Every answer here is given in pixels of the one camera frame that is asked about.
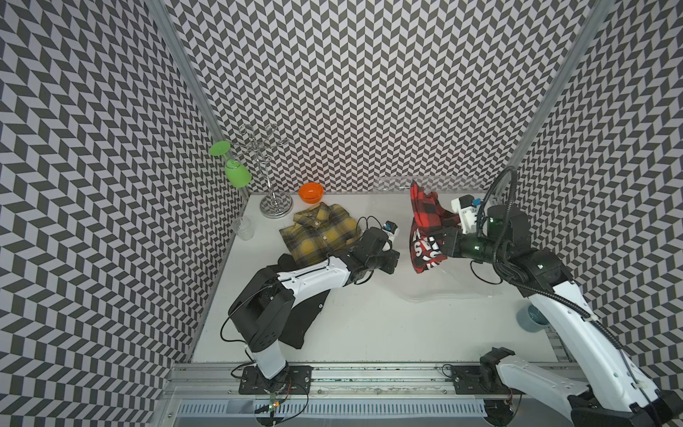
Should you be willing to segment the red black plaid shirt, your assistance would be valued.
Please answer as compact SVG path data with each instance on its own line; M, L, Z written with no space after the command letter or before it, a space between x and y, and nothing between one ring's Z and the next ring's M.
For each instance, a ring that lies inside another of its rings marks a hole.
M442 253L444 238L436 236L439 230L459 226L460 216L439 203L435 191L427 193L416 181L410 186L413 220L409 232L409 254L414 271L421 274L437 267L448 257Z

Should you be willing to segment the clear plastic vacuum bag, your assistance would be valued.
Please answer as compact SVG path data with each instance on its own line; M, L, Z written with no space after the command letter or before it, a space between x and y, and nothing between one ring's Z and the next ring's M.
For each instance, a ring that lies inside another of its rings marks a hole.
M400 258L392 275L379 272L371 282L396 297L416 304L437 299L483 299L502 295L505 287L496 283L499 278L493 268L478 263L471 265L467 259L446 259L423 273L414 270L410 256L413 211L409 189L412 181L417 181L428 192L435 190L446 209L450 209L451 201L459 196L484 195L480 187L444 176L388 176L375 179L372 187L375 197L366 208L366 214L398 225L399 233L393 248L400 253Z

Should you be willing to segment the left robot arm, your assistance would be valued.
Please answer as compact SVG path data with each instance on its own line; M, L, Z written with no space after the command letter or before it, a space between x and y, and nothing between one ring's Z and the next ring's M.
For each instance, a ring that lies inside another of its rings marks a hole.
M391 242L358 243L327 256L321 263L292 272L258 270L228 310L256 368L266 380L288 369L279 340L295 307L327 291L360 285L380 270L391 275L400 253Z

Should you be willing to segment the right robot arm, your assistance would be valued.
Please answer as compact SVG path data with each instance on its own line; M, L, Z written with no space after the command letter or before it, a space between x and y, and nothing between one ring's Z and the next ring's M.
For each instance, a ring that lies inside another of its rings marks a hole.
M439 232L443 252L490 264L549 322L585 376L575 382L498 347L480 358L471 380L476 392L520 391L575 426L662 426L681 416L681 396L657 387L627 358L560 258L531 247L526 215L512 205L485 212L470 196L452 208L460 222Z

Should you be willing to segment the yellow plaid shirt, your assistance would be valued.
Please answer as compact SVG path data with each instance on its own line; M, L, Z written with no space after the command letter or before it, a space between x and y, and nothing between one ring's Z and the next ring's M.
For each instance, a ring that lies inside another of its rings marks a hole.
M327 256L355 242L360 236L357 221L338 204L323 202L293 215L293 224L279 231L300 267L321 263Z

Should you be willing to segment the black folded shirt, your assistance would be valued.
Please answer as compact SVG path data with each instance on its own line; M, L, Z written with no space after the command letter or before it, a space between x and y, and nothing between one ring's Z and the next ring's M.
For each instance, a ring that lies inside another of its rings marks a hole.
M275 272L292 272L303 267L296 263L291 254L282 254L272 268ZM293 306L279 341L300 350L304 346L307 331L323 310L329 293L327 290Z

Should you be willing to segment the orange bowl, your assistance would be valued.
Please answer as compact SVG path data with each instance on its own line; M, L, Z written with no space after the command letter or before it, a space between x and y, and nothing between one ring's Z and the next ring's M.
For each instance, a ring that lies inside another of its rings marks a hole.
M324 193L325 189L320 183L305 183L298 191L300 199L310 205L319 203Z

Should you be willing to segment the chrome glass holder stand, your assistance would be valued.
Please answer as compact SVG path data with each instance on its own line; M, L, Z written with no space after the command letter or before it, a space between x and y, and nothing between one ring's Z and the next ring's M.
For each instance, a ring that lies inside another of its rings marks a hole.
M246 124L239 131L257 173L265 182L266 195L260 202L261 214L273 220L287 216L293 209L293 199L289 194L275 188L272 167L277 150L286 146L288 139L283 138L271 125L259 127Z

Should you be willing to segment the teal mug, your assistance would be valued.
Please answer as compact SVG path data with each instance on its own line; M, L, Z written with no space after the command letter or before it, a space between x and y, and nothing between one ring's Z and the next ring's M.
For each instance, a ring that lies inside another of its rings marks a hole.
M549 320L533 304L522 307L517 312L516 319L519 326L530 333L541 332L550 325Z

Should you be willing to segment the clear glass cup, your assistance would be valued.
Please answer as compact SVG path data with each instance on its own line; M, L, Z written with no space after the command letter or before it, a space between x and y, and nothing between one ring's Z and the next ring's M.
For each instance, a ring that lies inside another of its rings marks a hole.
M232 224L231 229L244 241L254 237L254 226L247 216L238 217Z

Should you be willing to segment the green plastic wine glass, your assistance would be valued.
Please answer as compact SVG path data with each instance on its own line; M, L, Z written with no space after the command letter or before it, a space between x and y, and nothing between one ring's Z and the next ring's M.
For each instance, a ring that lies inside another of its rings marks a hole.
M243 189L251 183L252 174L241 162L231 155L230 142L215 142L209 149L209 154L212 157L224 160L224 173L234 188Z

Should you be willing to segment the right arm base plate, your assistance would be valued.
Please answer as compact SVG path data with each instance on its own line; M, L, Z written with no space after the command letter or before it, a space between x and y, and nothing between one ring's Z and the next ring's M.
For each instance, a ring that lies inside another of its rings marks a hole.
M494 368L480 365L453 365L446 373L458 395L521 395L522 392L503 384Z

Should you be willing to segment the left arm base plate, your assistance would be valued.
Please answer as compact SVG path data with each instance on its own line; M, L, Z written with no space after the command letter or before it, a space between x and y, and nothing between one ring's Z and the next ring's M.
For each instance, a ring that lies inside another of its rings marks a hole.
M306 395L311 389L313 366L287 366L272 379L267 379L256 366L242 371L238 393L240 395Z

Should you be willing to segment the aluminium front rail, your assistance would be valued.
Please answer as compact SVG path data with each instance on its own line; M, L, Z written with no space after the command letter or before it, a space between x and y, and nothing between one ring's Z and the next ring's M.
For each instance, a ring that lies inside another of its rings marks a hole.
M446 370L453 365L480 365L478 362L403 362L403 363L314 363L295 362L313 366L311 389L297 398L389 398L389 397L481 397L507 398L506 395L458 395ZM236 399L240 395L242 371L238 363L181 364L172 369L160 398L180 399ZM524 392L520 385L507 385Z

